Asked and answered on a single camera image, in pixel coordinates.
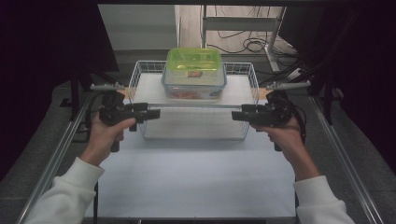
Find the hand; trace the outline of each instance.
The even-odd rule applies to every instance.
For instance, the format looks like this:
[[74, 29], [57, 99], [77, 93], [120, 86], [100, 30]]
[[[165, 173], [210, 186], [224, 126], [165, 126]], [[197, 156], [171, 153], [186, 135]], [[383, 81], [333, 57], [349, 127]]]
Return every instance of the hand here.
[[283, 127], [265, 127], [251, 124], [258, 130], [268, 133], [270, 140], [276, 142], [281, 148], [286, 160], [290, 162], [297, 180], [319, 176], [317, 166], [311, 159], [300, 136], [300, 127], [296, 118]]
[[135, 119], [126, 119], [108, 127], [99, 120], [97, 113], [92, 121], [90, 141], [79, 158], [89, 164], [99, 166], [110, 155], [110, 148], [114, 141], [123, 140], [123, 130], [135, 123]]

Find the white sleeve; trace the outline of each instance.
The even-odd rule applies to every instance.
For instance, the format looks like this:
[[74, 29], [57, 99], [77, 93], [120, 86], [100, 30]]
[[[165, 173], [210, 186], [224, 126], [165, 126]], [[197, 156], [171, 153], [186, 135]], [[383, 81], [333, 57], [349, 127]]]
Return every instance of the white sleeve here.
[[335, 198], [326, 176], [318, 176], [294, 183], [300, 205], [297, 214], [302, 224], [354, 223], [347, 215], [347, 207]]
[[52, 188], [36, 202], [25, 223], [80, 223], [104, 171], [76, 158], [66, 174], [53, 179]]

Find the sleeve cuff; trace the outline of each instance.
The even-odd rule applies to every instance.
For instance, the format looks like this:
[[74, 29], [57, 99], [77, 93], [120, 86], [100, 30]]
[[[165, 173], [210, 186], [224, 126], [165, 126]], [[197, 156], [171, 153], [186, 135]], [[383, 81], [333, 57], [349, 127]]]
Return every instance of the sleeve cuff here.
[[93, 189], [104, 171], [101, 167], [88, 164], [80, 158], [76, 158], [66, 174], [62, 176], [62, 179], [84, 189]]
[[332, 203], [338, 199], [332, 193], [326, 176], [318, 176], [294, 183], [300, 206]]

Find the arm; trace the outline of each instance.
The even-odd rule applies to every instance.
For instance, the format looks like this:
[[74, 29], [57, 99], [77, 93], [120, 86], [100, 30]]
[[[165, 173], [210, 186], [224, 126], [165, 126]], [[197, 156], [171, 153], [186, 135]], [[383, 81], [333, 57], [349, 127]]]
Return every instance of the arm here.
[[109, 156], [113, 142], [123, 139], [123, 130], [134, 123], [134, 119], [127, 119], [107, 127], [96, 115], [86, 149], [66, 174], [53, 179], [52, 188], [40, 197], [25, 223], [81, 222], [104, 172], [99, 164]]
[[290, 162], [297, 180], [294, 188], [300, 202], [297, 214], [301, 223], [354, 223], [347, 215], [345, 203], [334, 196], [326, 177], [320, 175], [303, 144], [295, 118], [282, 128], [251, 126], [267, 132], [270, 140], [282, 148], [282, 153]]

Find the white wall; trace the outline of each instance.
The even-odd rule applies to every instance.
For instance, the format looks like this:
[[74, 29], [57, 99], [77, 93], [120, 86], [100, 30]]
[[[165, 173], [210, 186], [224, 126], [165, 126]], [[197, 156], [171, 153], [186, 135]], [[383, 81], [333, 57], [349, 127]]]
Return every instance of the white wall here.
[[98, 6], [114, 50], [177, 47], [178, 6]]

